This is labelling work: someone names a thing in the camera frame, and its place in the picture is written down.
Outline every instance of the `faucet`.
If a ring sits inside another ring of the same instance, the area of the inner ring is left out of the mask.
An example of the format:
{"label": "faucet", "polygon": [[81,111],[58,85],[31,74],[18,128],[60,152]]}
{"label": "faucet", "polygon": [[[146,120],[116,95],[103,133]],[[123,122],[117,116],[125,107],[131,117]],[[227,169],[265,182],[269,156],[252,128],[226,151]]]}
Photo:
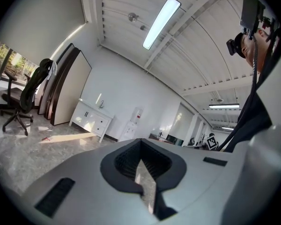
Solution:
{"label": "faucet", "polygon": [[101,101],[101,104],[100,104],[99,108],[104,108],[103,103],[104,103],[104,100]]}

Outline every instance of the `window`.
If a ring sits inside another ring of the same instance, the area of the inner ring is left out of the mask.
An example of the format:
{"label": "window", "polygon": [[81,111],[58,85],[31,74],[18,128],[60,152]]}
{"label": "window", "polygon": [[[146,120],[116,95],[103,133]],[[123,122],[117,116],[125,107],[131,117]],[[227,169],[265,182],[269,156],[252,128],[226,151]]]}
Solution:
{"label": "window", "polygon": [[26,75],[30,77],[37,67],[36,64],[0,42],[0,79],[8,81],[8,77],[4,74],[7,70],[18,79],[16,84],[25,86]]}

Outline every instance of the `cable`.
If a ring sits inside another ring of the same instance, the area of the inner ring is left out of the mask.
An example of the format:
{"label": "cable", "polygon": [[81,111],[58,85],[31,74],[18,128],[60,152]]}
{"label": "cable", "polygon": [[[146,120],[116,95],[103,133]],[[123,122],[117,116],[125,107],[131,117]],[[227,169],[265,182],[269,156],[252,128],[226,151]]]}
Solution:
{"label": "cable", "polygon": [[254,58],[253,58],[253,80],[252,80],[251,92],[248,101],[246,103],[246,106],[245,108],[243,108],[244,112],[242,113],[242,116],[240,117],[237,125],[235,126],[234,130],[229,134],[229,136],[226,138],[226,140],[216,149],[217,151],[220,151],[231,140],[231,138],[235,135],[238,129],[242,127],[255,95],[256,82],[257,82],[258,44],[254,35],[253,35],[253,40],[254,40]]}

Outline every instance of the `chair base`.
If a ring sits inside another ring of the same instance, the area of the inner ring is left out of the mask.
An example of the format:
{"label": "chair base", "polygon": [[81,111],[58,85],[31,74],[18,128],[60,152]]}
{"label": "chair base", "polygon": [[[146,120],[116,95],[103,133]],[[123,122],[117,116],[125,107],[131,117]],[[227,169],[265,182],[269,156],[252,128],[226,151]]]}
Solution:
{"label": "chair base", "polygon": [[6,129],[5,127],[12,121],[18,121],[21,126],[23,127],[23,129],[25,130],[25,135],[28,136],[28,132],[27,132],[27,128],[24,125],[24,123],[22,122],[21,118],[28,118],[30,119],[30,122],[33,122],[33,116],[31,114],[29,115],[25,115],[25,114],[20,114],[19,110],[15,110],[14,112],[10,112],[10,111],[5,111],[5,110],[0,110],[0,115],[3,116],[4,114],[8,114],[11,115],[11,117],[3,124],[2,127],[2,131],[5,132]]}

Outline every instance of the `floor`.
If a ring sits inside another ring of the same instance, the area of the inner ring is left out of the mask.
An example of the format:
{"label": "floor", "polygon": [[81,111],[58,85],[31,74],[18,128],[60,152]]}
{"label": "floor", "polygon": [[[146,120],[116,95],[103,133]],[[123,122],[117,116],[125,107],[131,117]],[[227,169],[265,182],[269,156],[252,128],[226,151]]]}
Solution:
{"label": "floor", "polygon": [[[28,136],[18,122],[12,121],[2,132],[2,125],[9,115],[0,116],[0,181],[19,195],[36,179],[50,171],[67,158],[88,150],[115,143],[108,138],[92,136],[79,126],[68,123],[53,126],[38,115],[31,113],[33,123],[22,119],[27,126]],[[137,169],[135,181],[144,188],[144,203],[152,213],[155,197],[155,182],[143,162]]]}

